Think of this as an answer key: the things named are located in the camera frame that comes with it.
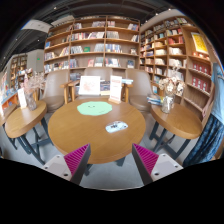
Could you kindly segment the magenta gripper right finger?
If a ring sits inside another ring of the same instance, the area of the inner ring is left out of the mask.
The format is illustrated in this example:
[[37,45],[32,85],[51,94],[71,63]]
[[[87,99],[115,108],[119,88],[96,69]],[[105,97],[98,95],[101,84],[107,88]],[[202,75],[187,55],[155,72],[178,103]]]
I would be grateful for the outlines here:
[[168,176],[182,169],[169,155],[156,154],[138,144],[132,144],[132,155],[144,185]]

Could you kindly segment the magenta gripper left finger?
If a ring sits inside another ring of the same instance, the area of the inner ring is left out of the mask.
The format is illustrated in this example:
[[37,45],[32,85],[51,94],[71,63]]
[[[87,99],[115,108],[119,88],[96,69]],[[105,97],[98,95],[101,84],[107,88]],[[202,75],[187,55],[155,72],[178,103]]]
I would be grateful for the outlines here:
[[65,156],[54,156],[42,169],[79,185],[90,155],[91,147],[89,144],[86,144]]

